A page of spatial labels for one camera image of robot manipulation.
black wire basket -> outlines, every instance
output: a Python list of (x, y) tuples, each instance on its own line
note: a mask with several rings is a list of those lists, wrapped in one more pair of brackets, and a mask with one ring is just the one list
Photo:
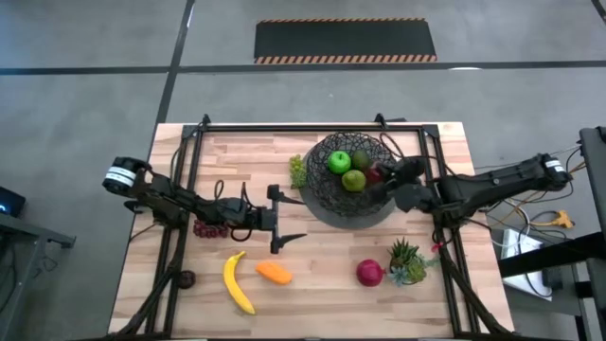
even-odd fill
[(307, 155), (307, 186), (318, 204), (343, 217), (362, 217), (377, 213), (390, 198), (372, 200), (368, 184), (362, 192), (349, 192), (341, 184), (341, 175), (329, 170), (329, 157), (334, 151), (343, 151), (352, 157), (364, 150), (372, 162), (395, 165), (391, 152), (375, 137), (361, 133), (335, 133), (316, 144)]

yellow banana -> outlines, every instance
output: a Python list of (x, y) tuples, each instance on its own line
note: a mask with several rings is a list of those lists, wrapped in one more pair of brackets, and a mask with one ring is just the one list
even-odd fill
[(249, 314), (255, 314), (253, 304), (248, 300), (236, 282), (236, 265), (238, 265), (238, 261), (245, 254), (246, 252), (242, 251), (238, 255), (234, 255), (227, 259), (225, 266), (223, 267), (223, 281), (229, 291), (229, 295), (234, 298), (240, 308)]

floor mat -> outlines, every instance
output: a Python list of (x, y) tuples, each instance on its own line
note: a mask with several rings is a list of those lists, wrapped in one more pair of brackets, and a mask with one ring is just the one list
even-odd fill
[(424, 18), (276, 19), (257, 24), (255, 63), (426, 63)]

concrete floor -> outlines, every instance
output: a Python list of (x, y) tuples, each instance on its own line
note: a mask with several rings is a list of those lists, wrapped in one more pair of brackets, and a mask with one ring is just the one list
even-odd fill
[[(185, 3), (0, 0), (0, 68), (168, 65)], [(424, 16), (441, 62), (606, 60), (589, 0), (198, 0), (182, 64), (252, 63), (257, 20), (311, 16)], [(147, 157), (165, 82), (0, 77), (0, 185), (28, 198), (28, 221), (78, 236), (48, 251), (60, 266), (36, 280), (23, 322), (36, 328), (22, 340), (106, 332), (133, 217), (100, 183), (116, 155)], [(474, 163), (487, 165), (572, 145), (605, 124), (605, 97), (606, 68), (180, 75), (167, 121), (463, 121)], [(598, 230), (584, 174), (574, 196), (529, 209), (567, 209), (569, 236)], [(576, 338), (570, 317), (510, 304), (518, 332)]]

